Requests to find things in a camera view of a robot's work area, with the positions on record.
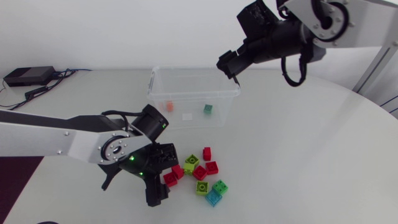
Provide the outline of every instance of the green lego brick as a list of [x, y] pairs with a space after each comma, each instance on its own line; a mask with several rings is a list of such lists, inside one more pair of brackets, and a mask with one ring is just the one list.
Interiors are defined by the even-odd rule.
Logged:
[[197, 181], [197, 195], [207, 195], [209, 192], [209, 183], [205, 181]]
[[186, 163], [191, 163], [191, 164], [193, 164], [196, 167], [197, 165], [199, 165], [200, 160], [195, 155], [192, 154], [190, 157], [188, 157], [185, 160], [185, 162]]
[[219, 180], [213, 185], [213, 189], [220, 195], [223, 195], [228, 190], [228, 186], [222, 180]]
[[205, 105], [205, 109], [203, 109], [203, 112], [205, 114], [211, 114], [212, 109], [213, 109], [213, 105]]
[[195, 169], [195, 165], [190, 164], [190, 163], [184, 163], [184, 166], [182, 167], [182, 169], [184, 170], [184, 174], [192, 175], [192, 172]]

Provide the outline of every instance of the robotic arm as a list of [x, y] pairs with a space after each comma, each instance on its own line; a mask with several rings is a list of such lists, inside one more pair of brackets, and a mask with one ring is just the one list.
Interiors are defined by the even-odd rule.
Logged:
[[[124, 121], [105, 116], [111, 114], [121, 115]], [[137, 118], [129, 124], [126, 116]], [[169, 193], [159, 174], [178, 164], [173, 144], [155, 142], [168, 125], [151, 105], [141, 113], [107, 111], [71, 119], [0, 110], [0, 156], [64, 155], [98, 164], [106, 173], [103, 190], [123, 169], [144, 180], [146, 200], [153, 207]]]
[[[237, 82], [236, 75], [252, 63], [281, 58], [282, 74], [287, 83], [299, 86], [305, 80], [307, 63], [321, 60], [326, 48], [383, 46], [386, 49], [381, 52], [380, 60], [397, 50], [398, 6], [393, 3], [277, 0], [277, 7], [285, 20], [278, 20], [262, 0], [248, 5], [238, 14], [246, 39], [237, 51], [226, 52], [217, 63], [228, 78]], [[298, 82], [290, 79], [285, 67], [286, 57], [296, 54], [301, 55]], [[377, 69], [380, 64], [375, 62], [370, 70]]]

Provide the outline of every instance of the black router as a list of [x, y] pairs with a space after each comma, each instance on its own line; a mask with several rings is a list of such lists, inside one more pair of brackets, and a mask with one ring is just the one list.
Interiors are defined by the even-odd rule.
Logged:
[[53, 66], [17, 68], [4, 77], [4, 81], [9, 86], [47, 85], [53, 72]]

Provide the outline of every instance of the transparent plastic container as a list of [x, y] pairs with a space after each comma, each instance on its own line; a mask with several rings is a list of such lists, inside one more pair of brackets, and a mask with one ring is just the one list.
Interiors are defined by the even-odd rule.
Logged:
[[147, 97], [169, 121], [169, 129], [222, 127], [239, 85], [216, 68], [152, 70]]

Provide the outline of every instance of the black wire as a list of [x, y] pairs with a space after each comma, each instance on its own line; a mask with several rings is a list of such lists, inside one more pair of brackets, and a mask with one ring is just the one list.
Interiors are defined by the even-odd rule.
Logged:
[[125, 115], [120, 115], [122, 116], [123, 120], [124, 120], [124, 130], [128, 131], [129, 130], [129, 120], [127, 120]]
[[380, 106], [384, 106], [384, 105], [386, 105], [386, 104], [390, 103], [392, 100], [396, 99], [397, 97], [398, 97], [398, 96], [396, 96], [396, 97], [393, 97], [391, 100], [389, 100], [389, 101], [387, 101], [387, 102], [383, 103], [383, 104], [382, 104], [382, 105], [380, 105]]
[[115, 110], [110, 110], [110, 111], [105, 111], [102, 112], [101, 115], [108, 116], [108, 115], [120, 115], [123, 120], [124, 120], [124, 129], [126, 131], [129, 130], [129, 121], [127, 120], [126, 116], [142, 116], [145, 115], [144, 112], [140, 113], [131, 113], [131, 112], [123, 112], [123, 111], [115, 111]]
[[390, 113], [392, 113], [392, 112], [394, 112], [394, 111], [396, 111], [396, 110], [398, 110], [398, 108], [393, 109], [392, 111], [390, 111]]
[[289, 75], [287, 74], [286, 71], [286, 57], [281, 57], [280, 58], [280, 65], [282, 68], [282, 75], [285, 77], [285, 80], [287, 83], [292, 86], [292, 87], [298, 87], [300, 86], [304, 81], [307, 76], [307, 64], [303, 63], [300, 61], [300, 73], [301, 73], [301, 78], [298, 82], [293, 81]]
[[283, 19], [289, 19], [289, 18], [290, 18], [290, 14], [285, 15], [285, 14], [283, 13], [283, 10], [278, 10], [278, 13], [279, 13], [279, 16], [280, 16], [281, 18], [283, 18]]
[[4, 86], [4, 80], [2, 81], [2, 89], [0, 90], [0, 93], [6, 89], [6, 86]]
[[89, 69], [66, 69], [65, 71], [62, 71], [62, 72], [55, 72], [53, 75], [55, 75], [56, 77], [58, 77], [59, 79], [57, 80], [57, 82], [55, 82], [53, 85], [51, 85], [51, 86], [48, 86], [48, 88], [47, 88], [47, 90], [45, 90], [45, 91], [43, 91], [42, 93], [39, 93], [38, 95], [35, 95], [35, 96], [31, 96], [30, 98], [28, 98], [28, 99], [26, 99], [25, 101], [22, 101], [22, 102], [20, 102], [20, 103], [16, 103], [16, 104], [14, 104], [14, 105], [9, 105], [9, 106], [4, 106], [4, 105], [0, 105], [1, 107], [4, 107], [4, 108], [10, 108], [10, 107], [12, 107], [12, 108], [10, 108], [10, 109], [8, 109], [8, 110], [15, 110], [15, 109], [17, 109], [17, 108], [20, 108], [21, 106], [24, 106], [26, 103], [28, 103], [28, 102], [30, 102], [31, 100], [33, 100], [33, 99], [35, 99], [35, 98], [37, 98], [37, 97], [39, 97], [39, 96], [41, 96], [41, 95], [44, 95], [44, 94], [46, 94], [46, 93], [48, 93], [50, 90], [52, 90], [54, 87], [56, 87], [57, 85], [59, 85], [64, 79], [66, 79], [66, 78], [68, 78], [68, 77], [70, 77], [71, 75], [73, 75], [74, 73], [76, 73], [77, 71], [79, 71], [79, 70], [89, 70]]
[[140, 112], [140, 113], [131, 113], [131, 112], [123, 112], [123, 111], [115, 111], [115, 110], [110, 110], [110, 111], [105, 111], [101, 113], [102, 115], [124, 115], [124, 116], [142, 116], [145, 113]]
[[311, 6], [315, 17], [321, 22], [321, 24], [325, 24], [326, 15], [323, 11], [321, 0], [311, 0]]

